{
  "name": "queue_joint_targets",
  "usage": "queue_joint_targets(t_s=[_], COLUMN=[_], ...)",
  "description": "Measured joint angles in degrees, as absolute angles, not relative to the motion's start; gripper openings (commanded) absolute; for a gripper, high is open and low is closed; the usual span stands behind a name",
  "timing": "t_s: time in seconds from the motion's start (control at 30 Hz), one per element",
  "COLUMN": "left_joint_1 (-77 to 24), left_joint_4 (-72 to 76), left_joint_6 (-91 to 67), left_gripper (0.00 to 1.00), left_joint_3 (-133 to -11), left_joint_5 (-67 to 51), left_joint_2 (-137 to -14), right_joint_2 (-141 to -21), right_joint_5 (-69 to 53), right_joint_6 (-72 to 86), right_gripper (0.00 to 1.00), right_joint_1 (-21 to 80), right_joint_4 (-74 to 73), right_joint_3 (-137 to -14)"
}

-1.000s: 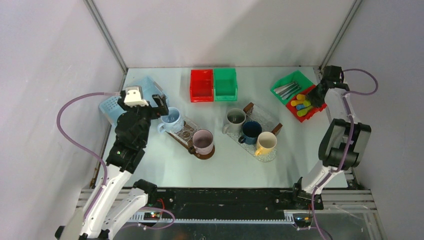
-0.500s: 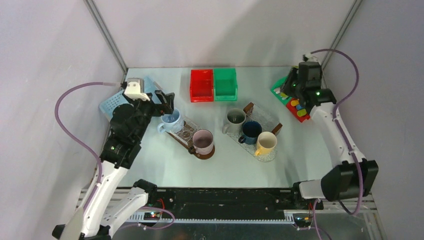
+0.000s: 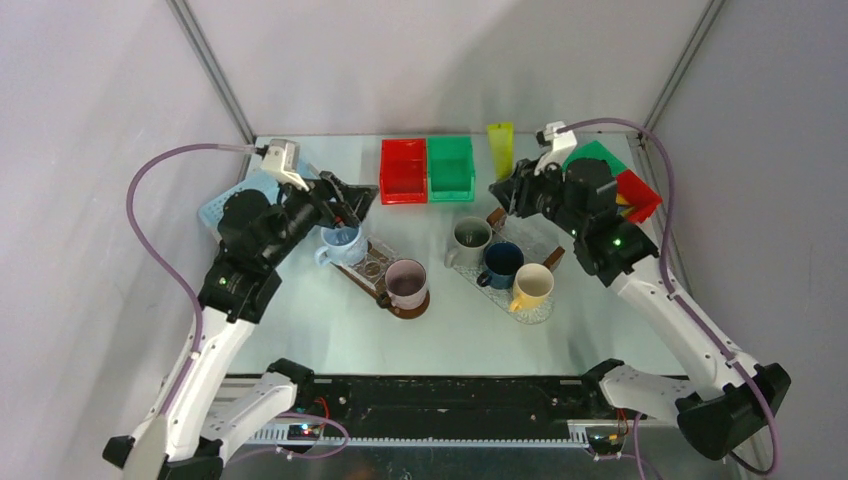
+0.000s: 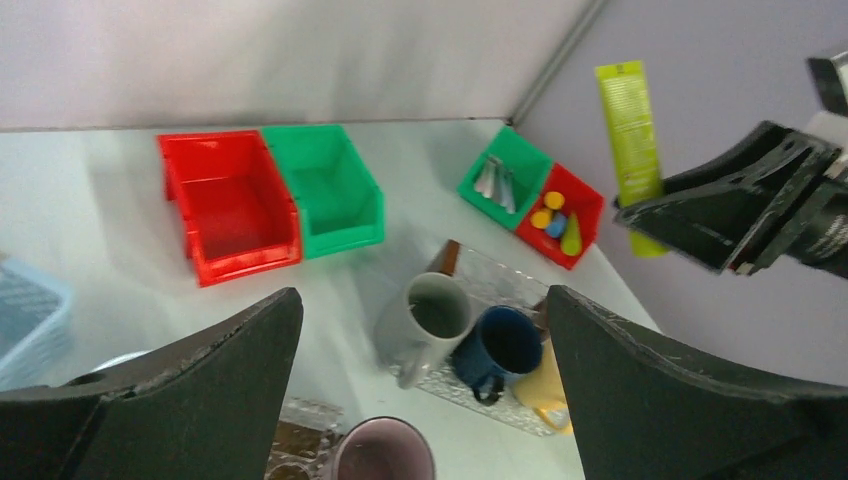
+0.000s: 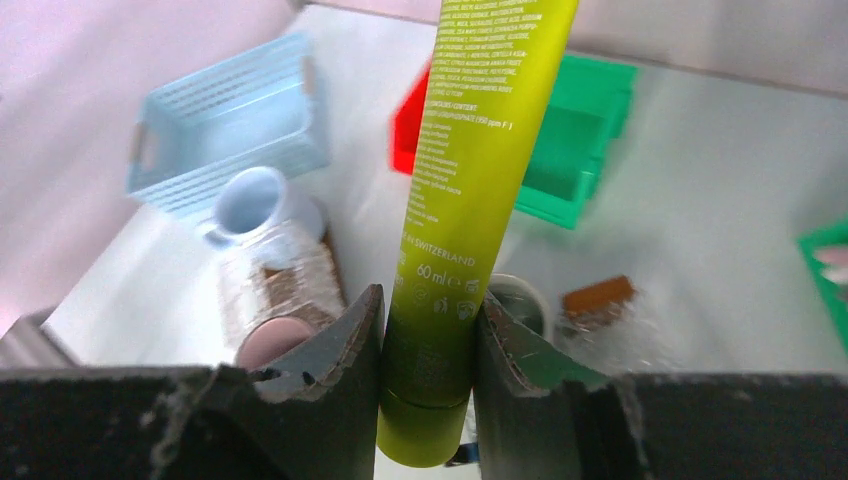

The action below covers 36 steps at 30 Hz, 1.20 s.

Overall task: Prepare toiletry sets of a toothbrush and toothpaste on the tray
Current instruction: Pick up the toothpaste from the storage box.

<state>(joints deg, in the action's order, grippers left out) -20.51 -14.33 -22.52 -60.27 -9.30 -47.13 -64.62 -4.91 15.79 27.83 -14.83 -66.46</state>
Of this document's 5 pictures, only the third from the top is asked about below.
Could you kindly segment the light blue mug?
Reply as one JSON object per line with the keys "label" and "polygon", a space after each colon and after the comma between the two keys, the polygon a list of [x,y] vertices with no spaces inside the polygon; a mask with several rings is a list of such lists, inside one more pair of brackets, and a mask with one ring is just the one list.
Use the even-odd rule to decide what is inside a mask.
{"label": "light blue mug", "polygon": [[314,254],[314,260],[319,266],[352,266],[367,255],[367,238],[361,227],[322,227],[320,240],[322,244]]}

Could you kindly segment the grey mug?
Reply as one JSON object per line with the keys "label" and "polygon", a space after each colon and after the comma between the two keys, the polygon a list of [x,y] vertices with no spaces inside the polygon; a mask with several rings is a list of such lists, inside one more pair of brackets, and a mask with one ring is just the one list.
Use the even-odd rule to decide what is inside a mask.
{"label": "grey mug", "polygon": [[492,228],[486,220],[461,218],[452,230],[444,265],[447,268],[477,268],[492,237]]}

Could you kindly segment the brown ended acrylic rack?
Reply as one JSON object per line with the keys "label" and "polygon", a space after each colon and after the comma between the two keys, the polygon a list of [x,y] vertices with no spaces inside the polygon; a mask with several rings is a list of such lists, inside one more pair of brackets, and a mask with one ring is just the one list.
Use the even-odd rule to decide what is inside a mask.
{"label": "brown ended acrylic rack", "polygon": [[526,263],[539,263],[554,272],[565,255],[555,233],[544,231],[529,219],[509,216],[503,208],[497,208],[487,217],[492,228],[493,241],[516,244],[523,252]]}

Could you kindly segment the dark blue mug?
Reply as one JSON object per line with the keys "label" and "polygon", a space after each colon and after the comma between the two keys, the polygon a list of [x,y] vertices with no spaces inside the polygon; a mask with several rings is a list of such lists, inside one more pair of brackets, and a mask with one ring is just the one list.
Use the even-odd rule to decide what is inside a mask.
{"label": "dark blue mug", "polygon": [[495,290],[508,290],[524,262],[524,254],[518,245],[508,241],[493,243],[484,251],[483,271],[477,277],[476,284]]}

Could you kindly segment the clear acrylic holder rack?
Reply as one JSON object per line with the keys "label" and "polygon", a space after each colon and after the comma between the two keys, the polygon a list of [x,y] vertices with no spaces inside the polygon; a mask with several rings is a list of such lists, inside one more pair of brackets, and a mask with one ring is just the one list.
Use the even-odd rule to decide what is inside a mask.
{"label": "clear acrylic holder rack", "polygon": [[336,265],[335,268],[373,299],[377,299],[386,290],[385,272],[399,259],[400,255],[395,249],[371,236],[368,238],[367,255],[361,262],[352,266]]}

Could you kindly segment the cream yellow mug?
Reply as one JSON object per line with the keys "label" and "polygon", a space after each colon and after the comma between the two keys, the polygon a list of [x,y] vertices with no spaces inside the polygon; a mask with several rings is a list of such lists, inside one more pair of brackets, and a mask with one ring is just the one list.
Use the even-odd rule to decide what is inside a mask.
{"label": "cream yellow mug", "polygon": [[531,263],[523,265],[514,278],[510,312],[539,307],[551,294],[555,279],[548,267]]}

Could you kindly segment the mauve pink mug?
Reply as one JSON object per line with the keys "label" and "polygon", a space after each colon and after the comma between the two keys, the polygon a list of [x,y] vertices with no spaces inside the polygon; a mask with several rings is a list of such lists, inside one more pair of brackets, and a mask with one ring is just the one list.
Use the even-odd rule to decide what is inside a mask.
{"label": "mauve pink mug", "polygon": [[412,259],[393,262],[384,275],[385,291],[378,296],[382,309],[414,310],[420,307],[429,292],[425,268]]}

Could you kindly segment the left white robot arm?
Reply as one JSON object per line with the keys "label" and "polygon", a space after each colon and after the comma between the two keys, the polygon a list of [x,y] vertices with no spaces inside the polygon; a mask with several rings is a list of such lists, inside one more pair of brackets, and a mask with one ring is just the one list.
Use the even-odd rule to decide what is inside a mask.
{"label": "left white robot arm", "polygon": [[179,359],[142,423],[112,437],[104,459],[125,479],[218,479],[233,454],[279,415],[312,411],[312,370],[280,359],[259,383],[216,415],[209,413],[227,371],[281,285],[278,266],[317,227],[357,227],[379,195],[324,171],[283,199],[247,189],[230,196],[219,251],[199,293],[195,323]]}

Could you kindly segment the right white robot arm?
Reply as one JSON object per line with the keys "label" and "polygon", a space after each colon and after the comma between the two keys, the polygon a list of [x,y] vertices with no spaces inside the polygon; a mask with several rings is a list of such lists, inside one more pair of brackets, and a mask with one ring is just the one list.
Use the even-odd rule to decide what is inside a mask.
{"label": "right white robot arm", "polygon": [[623,408],[672,423],[710,460],[774,426],[788,372],[744,352],[679,285],[654,241],[620,214],[617,181],[604,161],[541,167],[524,159],[488,190],[507,214],[541,215],[569,234],[583,270],[641,312],[685,371],[680,381],[604,361],[583,377],[588,414],[606,418]]}

